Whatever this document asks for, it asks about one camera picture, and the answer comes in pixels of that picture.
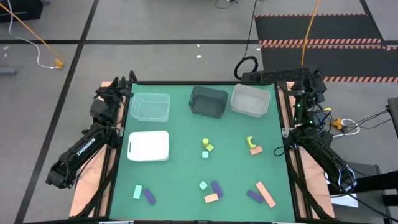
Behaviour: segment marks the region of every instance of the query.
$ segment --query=white cable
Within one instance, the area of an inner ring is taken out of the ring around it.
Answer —
[[[10,2],[10,0],[7,0],[7,1],[8,1],[8,8],[10,9],[10,12],[13,13],[12,7],[11,7],[11,2]],[[11,33],[12,22],[13,22],[13,16],[12,16],[12,15],[10,15],[10,16],[11,16],[11,20],[10,20],[10,26],[8,27],[8,34],[9,34],[11,37],[15,38],[15,39],[19,39],[19,40],[26,41],[26,42],[32,44],[33,46],[35,46],[35,47],[37,48],[37,64],[38,64],[38,65],[40,65],[40,66],[43,67],[43,68],[55,69],[54,66],[44,66],[44,65],[40,64],[40,62],[39,62],[39,58],[40,58],[40,49],[39,49],[39,46],[37,46],[37,44],[35,44],[35,43],[33,43],[33,42],[29,41],[29,40],[23,39],[23,38],[21,38],[21,37],[16,37],[16,36],[14,36],[14,35]]]
[[[337,135],[333,136],[334,138],[340,137],[340,136],[347,136],[347,135],[358,134],[359,131],[361,130],[361,128],[359,127],[359,125],[358,125],[355,121],[353,121],[352,119],[348,119],[348,118],[342,119],[342,120],[341,120],[341,125],[344,125],[344,121],[351,121],[353,124],[355,124],[355,126],[356,126],[356,128],[355,128],[355,129],[356,129],[356,132],[354,132],[354,133],[345,133],[345,134],[337,134]]]

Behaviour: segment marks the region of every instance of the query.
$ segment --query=dark gray plastic bin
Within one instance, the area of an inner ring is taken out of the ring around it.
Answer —
[[[192,89],[189,107],[194,114],[220,118],[223,116],[228,93],[202,86],[194,86]]]

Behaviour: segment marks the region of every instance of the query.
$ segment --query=purple block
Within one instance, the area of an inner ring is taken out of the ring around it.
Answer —
[[[264,197],[262,197],[259,194],[256,194],[254,191],[252,190],[248,190],[247,195],[251,198],[253,198],[256,202],[258,203],[262,203],[264,201]]]
[[[152,193],[150,192],[149,189],[144,189],[144,195],[151,205],[155,204],[155,202],[156,202],[155,197],[154,197],[154,195],[152,195]]]
[[[211,187],[213,188],[214,192],[217,193],[218,198],[222,198],[224,196],[223,190],[221,189],[220,185],[218,185],[217,181],[213,181],[211,183]]]

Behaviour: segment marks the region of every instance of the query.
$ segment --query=white plastic bin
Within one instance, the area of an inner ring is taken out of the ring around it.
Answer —
[[[260,118],[268,110],[269,92],[251,86],[237,84],[231,98],[231,109],[235,112]]]
[[[135,93],[131,115],[139,121],[166,122],[169,120],[170,96],[165,93]]]

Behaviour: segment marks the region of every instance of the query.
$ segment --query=orange block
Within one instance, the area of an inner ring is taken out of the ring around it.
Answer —
[[[250,149],[250,153],[251,155],[256,155],[259,154],[260,152],[262,152],[262,147],[261,146],[257,146],[254,149]]]
[[[206,203],[215,202],[217,200],[218,200],[217,193],[205,196],[205,202]]]
[[[273,208],[276,203],[274,202],[274,199],[272,199],[271,195],[268,193],[268,190],[264,187],[262,182],[260,181],[256,183],[256,187],[257,189],[259,189],[261,195],[264,197],[270,208]]]

